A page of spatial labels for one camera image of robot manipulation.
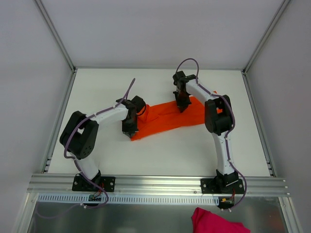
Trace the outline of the orange t-shirt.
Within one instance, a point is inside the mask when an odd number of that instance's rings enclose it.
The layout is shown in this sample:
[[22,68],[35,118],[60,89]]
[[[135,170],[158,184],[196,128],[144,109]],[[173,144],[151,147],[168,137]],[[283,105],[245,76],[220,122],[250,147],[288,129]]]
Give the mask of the orange t-shirt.
[[190,97],[191,104],[180,112],[176,102],[171,101],[154,106],[146,104],[138,113],[138,132],[131,141],[177,129],[204,123],[204,105],[196,98]]

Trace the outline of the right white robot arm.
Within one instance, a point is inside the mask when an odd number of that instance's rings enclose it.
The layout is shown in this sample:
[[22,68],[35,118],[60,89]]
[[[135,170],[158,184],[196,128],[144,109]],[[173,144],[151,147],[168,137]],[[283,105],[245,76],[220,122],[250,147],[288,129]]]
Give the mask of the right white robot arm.
[[235,127],[235,118],[230,98],[209,91],[197,82],[194,74],[185,75],[178,71],[173,75],[173,92],[177,107],[184,112],[191,105],[190,96],[196,97],[204,105],[204,124],[212,134],[217,155],[217,169],[214,178],[200,180],[203,194],[244,194],[243,176],[233,162],[231,132]]

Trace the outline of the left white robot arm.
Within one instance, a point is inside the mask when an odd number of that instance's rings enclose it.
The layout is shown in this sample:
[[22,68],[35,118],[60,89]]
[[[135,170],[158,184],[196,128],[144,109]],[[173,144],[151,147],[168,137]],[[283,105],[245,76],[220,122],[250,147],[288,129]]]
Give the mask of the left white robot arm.
[[64,146],[64,157],[72,159],[79,171],[72,191],[114,192],[115,177],[103,176],[91,158],[99,127],[120,121],[122,133],[131,139],[138,133],[138,116],[145,109],[145,101],[135,96],[132,100],[118,99],[116,105],[90,116],[80,111],[72,113],[59,139]]

